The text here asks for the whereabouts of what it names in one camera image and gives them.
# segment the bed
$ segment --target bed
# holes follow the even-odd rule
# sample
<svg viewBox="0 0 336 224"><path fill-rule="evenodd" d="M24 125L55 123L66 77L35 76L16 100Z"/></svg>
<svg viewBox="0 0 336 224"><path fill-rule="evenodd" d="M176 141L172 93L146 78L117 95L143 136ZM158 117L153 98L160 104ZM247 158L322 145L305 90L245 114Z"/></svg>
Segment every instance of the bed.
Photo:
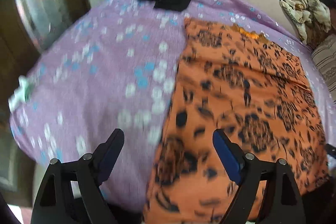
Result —
<svg viewBox="0 0 336 224"><path fill-rule="evenodd" d="M100 188L109 203L142 211L185 47L185 17L237 23L300 57L327 141L336 144L331 96L278 0L192 0L181 13L153 5L104 0L41 56L28 74L35 85L31 98L10 120L16 143L37 163L77 160L121 128L124 148Z"/></svg>

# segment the pillow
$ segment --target pillow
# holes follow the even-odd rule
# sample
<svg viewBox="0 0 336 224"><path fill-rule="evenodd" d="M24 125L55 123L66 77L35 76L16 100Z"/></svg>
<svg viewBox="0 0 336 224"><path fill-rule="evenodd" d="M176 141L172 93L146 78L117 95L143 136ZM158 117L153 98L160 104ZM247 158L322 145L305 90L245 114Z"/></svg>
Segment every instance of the pillow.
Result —
<svg viewBox="0 0 336 224"><path fill-rule="evenodd" d="M336 35L329 35L311 54L336 102Z"/></svg>

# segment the purple bedsheet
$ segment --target purple bedsheet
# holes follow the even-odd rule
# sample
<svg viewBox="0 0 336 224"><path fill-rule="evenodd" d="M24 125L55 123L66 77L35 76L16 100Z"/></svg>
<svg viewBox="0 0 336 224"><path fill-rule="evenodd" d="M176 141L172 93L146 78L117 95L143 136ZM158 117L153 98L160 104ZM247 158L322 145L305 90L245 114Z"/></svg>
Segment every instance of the purple bedsheet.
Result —
<svg viewBox="0 0 336 224"><path fill-rule="evenodd" d="M236 22L301 59L330 143L336 115L310 50L243 0L192 0L181 12L154 3L105 0L78 20L29 73L31 99L11 116L20 148L47 166L53 157L77 160L105 142L114 128L125 145L101 190L107 201L142 211L147 181L185 46L184 17Z"/></svg>

